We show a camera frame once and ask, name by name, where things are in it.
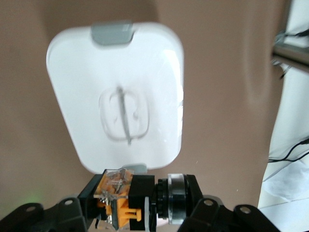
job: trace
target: orange mechanical component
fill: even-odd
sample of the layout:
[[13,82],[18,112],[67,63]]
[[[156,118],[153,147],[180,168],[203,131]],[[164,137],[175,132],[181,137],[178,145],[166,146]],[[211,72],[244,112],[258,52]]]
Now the orange mechanical component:
[[117,200],[117,216],[118,225],[121,228],[127,225],[130,219],[141,221],[141,209],[130,209],[129,200],[121,198]]

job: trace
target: white plastic container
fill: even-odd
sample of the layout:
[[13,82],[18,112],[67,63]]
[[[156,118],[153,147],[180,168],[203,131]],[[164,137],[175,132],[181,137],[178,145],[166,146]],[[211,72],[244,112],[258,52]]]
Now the white plastic container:
[[183,49],[158,23],[67,29],[47,69],[81,163],[93,173],[171,163],[181,148]]

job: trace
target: white lid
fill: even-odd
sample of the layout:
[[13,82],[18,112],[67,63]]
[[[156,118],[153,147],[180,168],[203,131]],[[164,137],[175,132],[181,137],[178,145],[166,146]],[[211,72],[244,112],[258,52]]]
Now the white lid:
[[[102,26],[103,37],[110,28]],[[68,29],[47,51],[47,70],[70,136],[81,163],[93,173],[139,163],[160,168],[181,148],[181,42],[158,23],[126,29],[132,32],[128,43],[112,45],[95,42],[94,28]]]

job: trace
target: gray clip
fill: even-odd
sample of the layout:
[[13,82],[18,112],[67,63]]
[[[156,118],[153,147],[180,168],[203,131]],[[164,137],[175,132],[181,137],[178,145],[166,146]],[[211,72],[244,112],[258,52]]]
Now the gray clip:
[[91,27],[91,36],[97,44],[102,46],[128,44],[133,38],[132,22],[94,24]]

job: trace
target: gray latch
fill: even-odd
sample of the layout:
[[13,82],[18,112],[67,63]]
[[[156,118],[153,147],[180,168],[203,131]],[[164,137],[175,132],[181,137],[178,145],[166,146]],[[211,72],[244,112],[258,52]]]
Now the gray latch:
[[99,45],[128,44],[133,38],[132,22],[98,23],[91,27],[92,39]]

